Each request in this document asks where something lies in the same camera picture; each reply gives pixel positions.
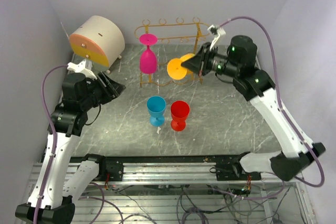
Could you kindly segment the orange wine glass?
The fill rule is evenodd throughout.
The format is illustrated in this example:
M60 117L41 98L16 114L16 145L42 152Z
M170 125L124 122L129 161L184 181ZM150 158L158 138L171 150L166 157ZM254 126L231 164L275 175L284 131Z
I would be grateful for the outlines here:
M192 71L182 67L182 63L194 57L194 54L185 54L180 58L174 58L167 64L167 73L173 80L182 80L188 74L193 74Z

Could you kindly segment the red wine glass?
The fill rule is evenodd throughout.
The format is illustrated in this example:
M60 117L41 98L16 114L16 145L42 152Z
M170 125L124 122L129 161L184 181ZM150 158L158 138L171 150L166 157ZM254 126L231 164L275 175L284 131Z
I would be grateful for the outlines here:
M172 103L170 112L172 117L171 128L174 131L183 131L190 113L190 106L185 101L178 100Z

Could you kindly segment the blue wine glass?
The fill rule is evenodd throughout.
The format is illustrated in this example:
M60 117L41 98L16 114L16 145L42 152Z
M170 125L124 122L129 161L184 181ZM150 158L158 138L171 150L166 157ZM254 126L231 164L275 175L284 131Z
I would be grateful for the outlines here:
M161 127L165 122L164 112L166 102L161 96L152 96L146 103L150 115L150 124L155 127Z

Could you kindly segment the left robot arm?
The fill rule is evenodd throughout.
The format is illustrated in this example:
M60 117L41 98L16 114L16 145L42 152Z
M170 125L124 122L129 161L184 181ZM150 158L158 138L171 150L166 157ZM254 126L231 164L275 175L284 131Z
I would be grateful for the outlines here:
M71 223L75 203L93 180L107 175L105 157L87 154L75 174L65 179L72 153L87 126L88 111L111 102L125 85L105 73L87 77L70 73L62 83L62 100L49 114L45 157L35 188L27 203L18 205L15 216L26 223Z

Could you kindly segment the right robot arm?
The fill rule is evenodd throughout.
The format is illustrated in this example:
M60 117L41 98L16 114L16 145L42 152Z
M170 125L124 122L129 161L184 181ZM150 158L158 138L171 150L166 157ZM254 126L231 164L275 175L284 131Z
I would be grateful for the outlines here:
M231 167L232 175L241 180L253 172L273 173L290 181L325 152L324 145L306 136L280 104L275 83L267 72L256 67L257 45L250 37L234 36L226 55L217 51L206 42L181 66L200 76L212 71L231 77L235 89L264 118L281 147L279 152L241 154Z

